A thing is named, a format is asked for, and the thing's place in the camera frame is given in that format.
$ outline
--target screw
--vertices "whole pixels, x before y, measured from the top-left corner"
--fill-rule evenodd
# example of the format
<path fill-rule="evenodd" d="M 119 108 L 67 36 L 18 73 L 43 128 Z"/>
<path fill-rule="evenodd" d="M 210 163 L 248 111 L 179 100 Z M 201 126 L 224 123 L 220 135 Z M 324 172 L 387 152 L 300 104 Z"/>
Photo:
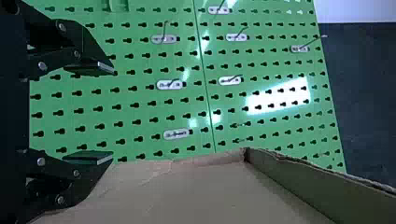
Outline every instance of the screw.
<path fill-rule="evenodd" d="M 61 31 L 66 32 L 66 27 L 64 26 L 63 23 L 59 23 L 59 24 L 58 24 L 58 27 L 59 27 L 59 29 L 60 29 Z"/>
<path fill-rule="evenodd" d="M 78 177 L 79 176 L 79 171 L 78 170 L 73 171 L 73 176 L 74 177 Z"/>
<path fill-rule="evenodd" d="M 47 65 L 46 65 L 45 63 L 43 63 L 43 62 L 39 62 L 39 63 L 38 63 L 38 68 L 39 68 L 41 71 L 43 71 L 43 72 L 47 71 L 47 69 L 48 69 Z"/>
<path fill-rule="evenodd" d="M 56 198 L 56 203 L 57 204 L 64 204 L 64 196 L 58 196 Z"/>
<path fill-rule="evenodd" d="M 44 166 L 44 165 L 46 165 L 46 159 L 45 159 L 45 158 L 38 158 L 38 159 L 37 159 L 37 165 L 38 165 L 38 166 Z"/>
<path fill-rule="evenodd" d="M 76 51 L 76 50 L 74 51 L 74 55 L 75 55 L 76 58 L 79 58 L 79 57 L 81 56 L 81 55 L 79 54 L 79 52 Z"/>

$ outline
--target pegboard hook with label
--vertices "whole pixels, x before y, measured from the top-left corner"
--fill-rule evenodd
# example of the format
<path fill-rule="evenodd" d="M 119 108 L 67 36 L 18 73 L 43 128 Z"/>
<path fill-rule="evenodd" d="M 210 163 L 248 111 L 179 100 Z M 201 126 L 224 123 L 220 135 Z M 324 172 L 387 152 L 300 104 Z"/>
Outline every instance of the pegboard hook with label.
<path fill-rule="evenodd" d="M 291 52 L 293 52 L 293 53 L 307 53 L 307 52 L 310 51 L 309 46 L 310 46 L 312 43 L 316 42 L 317 40 L 319 40 L 319 39 L 321 39 L 321 38 L 327 38 L 327 37 L 328 37 L 327 35 L 321 35 L 321 36 L 318 36 L 317 38 L 315 38 L 315 39 L 309 41 L 308 43 L 306 43 L 306 44 L 304 44 L 304 45 L 293 45 L 293 46 L 291 46 L 291 48 L 290 48 L 290 49 L 291 49 Z"/>
<path fill-rule="evenodd" d="M 228 41 L 237 41 L 237 42 L 245 42 L 248 40 L 248 36 L 246 34 L 242 34 L 246 29 L 248 29 L 248 26 L 243 27 L 238 34 L 227 34 L 226 38 Z"/>
<path fill-rule="evenodd" d="M 209 7 L 207 10 L 209 14 L 212 15 L 227 15 L 231 12 L 231 10 L 227 7 L 224 7 L 225 0 L 222 0 L 218 7 Z"/>
<path fill-rule="evenodd" d="M 175 35 L 167 35 L 166 34 L 166 25 L 169 21 L 165 21 L 163 23 L 163 33 L 161 35 L 154 35 L 151 37 L 151 41 L 153 44 L 174 44 L 177 42 L 177 37 Z"/>

